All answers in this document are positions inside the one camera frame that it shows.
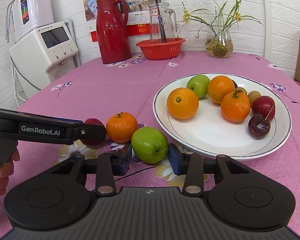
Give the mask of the person left hand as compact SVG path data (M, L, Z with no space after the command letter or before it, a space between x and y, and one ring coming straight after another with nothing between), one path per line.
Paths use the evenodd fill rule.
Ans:
M14 162L19 160L20 155L18 149L16 148L12 153L10 159L6 163L3 163L0 167L0 196L6 193L9 176L14 173Z

